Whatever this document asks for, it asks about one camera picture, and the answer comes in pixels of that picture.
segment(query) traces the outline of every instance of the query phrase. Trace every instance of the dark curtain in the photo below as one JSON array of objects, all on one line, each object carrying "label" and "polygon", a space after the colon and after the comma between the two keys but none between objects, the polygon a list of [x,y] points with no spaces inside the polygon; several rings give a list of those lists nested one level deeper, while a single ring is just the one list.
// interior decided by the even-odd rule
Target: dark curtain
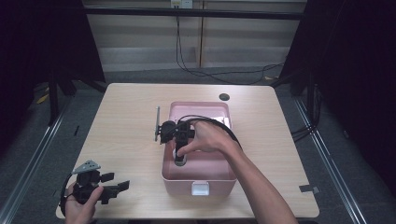
[{"label": "dark curtain", "polygon": [[34,86],[48,81],[50,71],[73,72],[90,80],[105,81],[87,16],[52,7],[82,7],[82,3],[80,0],[1,1],[2,151],[33,100]]},{"label": "dark curtain", "polygon": [[[300,23],[282,74],[310,68],[330,110],[396,195],[396,4],[348,0],[333,11],[324,7],[332,1],[319,2],[310,12],[329,8],[327,19]],[[291,84],[301,90],[306,77],[299,78]]]}]

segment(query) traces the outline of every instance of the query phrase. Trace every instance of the wall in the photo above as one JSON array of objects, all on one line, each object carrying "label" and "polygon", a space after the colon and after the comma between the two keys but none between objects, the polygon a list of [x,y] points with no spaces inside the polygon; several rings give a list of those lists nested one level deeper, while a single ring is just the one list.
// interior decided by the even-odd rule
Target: wall
[{"label": "wall", "polygon": [[[85,6],[170,7],[170,0],[85,0]],[[193,1],[193,8],[303,12],[305,1]],[[176,68],[175,17],[89,15],[105,72]],[[282,63],[297,21],[180,18],[187,67]]]}]

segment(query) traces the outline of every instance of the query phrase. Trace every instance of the table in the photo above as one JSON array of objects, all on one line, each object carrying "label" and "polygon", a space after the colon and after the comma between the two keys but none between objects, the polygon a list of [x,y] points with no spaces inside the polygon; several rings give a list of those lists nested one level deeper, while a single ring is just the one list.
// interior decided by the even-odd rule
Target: table
[{"label": "table", "polygon": [[[274,184],[297,217],[316,217],[318,206],[273,88],[264,86],[111,84],[92,123],[76,167],[94,160],[101,174],[114,172],[104,185],[131,181],[128,190],[96,206],[95,217],[118,219],[252,218],[248,199],[238,182],[227,197],[173,196],[162,178],[163,148],[154,142],[157,106],[160,123],[170,104],[222,102],[227,93],[233,132],[247,156]],[[56,212],[63,217],[60,209]]]}]

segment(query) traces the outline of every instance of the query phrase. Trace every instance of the pink container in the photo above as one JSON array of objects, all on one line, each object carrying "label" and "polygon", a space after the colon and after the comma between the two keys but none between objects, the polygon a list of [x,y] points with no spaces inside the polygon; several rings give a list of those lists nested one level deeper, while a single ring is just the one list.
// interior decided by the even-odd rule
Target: pink container
[{"label": "pink container", "polygon": [[[228,106],[218,102],[173,102],[169,119],[199,115],[217,119],[231,128]],[[219,152],[194,151],[187,155],[184,166],[176,166],[173,151],[175,141],[165,144],[163,153],[163,181],[169,194],[228,195],[236,182],[229,163]]]}]

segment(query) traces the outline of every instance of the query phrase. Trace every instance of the dark floor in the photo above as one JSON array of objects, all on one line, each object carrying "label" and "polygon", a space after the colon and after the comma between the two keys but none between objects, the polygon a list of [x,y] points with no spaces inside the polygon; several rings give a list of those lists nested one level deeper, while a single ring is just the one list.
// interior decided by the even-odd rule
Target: dark floor
[{"label": "dark floor", "polygon": [[[231,68],[206,69],[210,72],[235,70]],[[280,68],[265,73],[268,77],[279,74]],[[225,75],[220,78],[231,82],[246,84],[255,80],[255,85],[267,85],[271,80],[255,75]],[[141,71],[106,74],[107,83],[144,82],[144,83],[196,83],[225,84],[211,77],[195,77],[181,70]],[[64,112],[64,119],[55,137],[51,141],[43,161],[39,164],[33,182],[27,190],[12,223],[63,223],[55,216],[59,202],[59,191],[65,177],[74,167],[78,154],[93,118],[101,103],[103,94],[84,84],[77,83],[78,92],[70,98],[70,105]],[[41,96],[45,84],[37,87],[36,98]],[[290,96],[289,85],[276,88],[276,94],[282,106],[291,131],[304,126],[297,110],[294,98]],[[50,117],[49,102],[37,105],[32,102],[21,131],[10,146],[9,151],[0,160],[0,203],[3,205],[24,172],[24,167],[35,153],[41,138],[48,129]],[[396,223],[396,200],[378,175],[366,164],[356,145],[345,138],[343,128],[336,117],[322,107],[318,130],[322,135],[332,158],[340,169],[346,184],[359,203],[367,223]],[[324,166],[316,146],[310,136],[296,143],[311,186],[318,187],[316,199],[320,215],[317,223],[353,223],[344,202],[340,197],[329,173]],[[99,220],[98,223],[127,223],[126,220]]]}]

